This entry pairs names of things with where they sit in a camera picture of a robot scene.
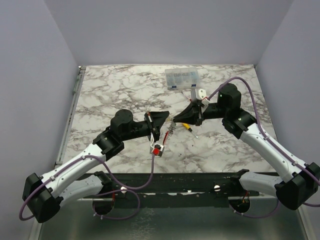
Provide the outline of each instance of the gray wall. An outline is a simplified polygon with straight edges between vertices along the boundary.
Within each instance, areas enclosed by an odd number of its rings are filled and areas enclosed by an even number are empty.
[[[320,1],[295,0],[256,70],[278,140],[320,165]],[[320,193],[310,203],[320,203]],[[320,209],[309,209],[320,239]]]
[[[0,33],[0,239],[24,240],[25,179],[53,168],[79,69],[43,0],[3,1]]]
[[[45,0],[79,65],[257,64],[292,0]]]

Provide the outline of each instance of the white marble surface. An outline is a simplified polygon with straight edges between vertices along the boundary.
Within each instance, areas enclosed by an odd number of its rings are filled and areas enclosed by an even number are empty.
[[[147,111],[170,111],[172,117],[187,107],[189,101],[180,91],[167,90],[165,69],[190,66],[178,65],[101,65],[86,68],[80,97],[76,106],[64,162],[81,152],[107,126],[120,109],[129,109],[136,121],[142,121]],[[242,77],[251,86],[257,102],[261,122],[275,138],[267,106],[252,65],[196,66],[202,80],[201,87],[211,94],[231,77]],[[242,93],[241,106],[253,114],[253,105],[245,85],[233,81]],[[161,129],[160,140],[169,122]],[[222,126],[220,119],[206,120],[193,126],[199,139],[180,123],[167,141],[161,158],[155,159],[155,173],[237,172],[249,169],[256,172],[274,171],[250,146],[236,139]],[[125,149],[107,164],[115,173],[149,173],[151,155],[147,137],[124,142]],[[90,172],[104,170],[103,166]]]

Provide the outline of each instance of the gray floor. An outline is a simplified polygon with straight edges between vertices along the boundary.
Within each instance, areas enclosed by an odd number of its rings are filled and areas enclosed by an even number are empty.
[[[268,218],[251,219],[229,208],[142,208],[128,220],[100,220],[93,217],[91,201],[77,201],[64,207],[44,223],[40,240],[304,240],[297,211],[281,207]],[[276,205],[275,199],[252,199],[252,215],[263,215]],[[125,216],[130,209],[117,209]]]

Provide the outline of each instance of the screwdriver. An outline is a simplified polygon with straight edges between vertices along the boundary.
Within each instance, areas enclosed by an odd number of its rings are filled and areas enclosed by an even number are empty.
[[[182,123],[182,125],[183,125],[190,133],[192,133],[192,134],[198,139],[198,136],[195,135],[195,134],[192,132],[192,129],[191,129],[191,127],[189,126],[189,124]]]

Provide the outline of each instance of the yellow handle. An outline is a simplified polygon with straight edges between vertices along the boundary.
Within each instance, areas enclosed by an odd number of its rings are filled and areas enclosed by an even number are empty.
[[[183,125],[186,129],[188,129],[188,130],[189,130],[190,126],[189,126],[188,124],[186,124],[186,123],[182,123],[182,125]]]

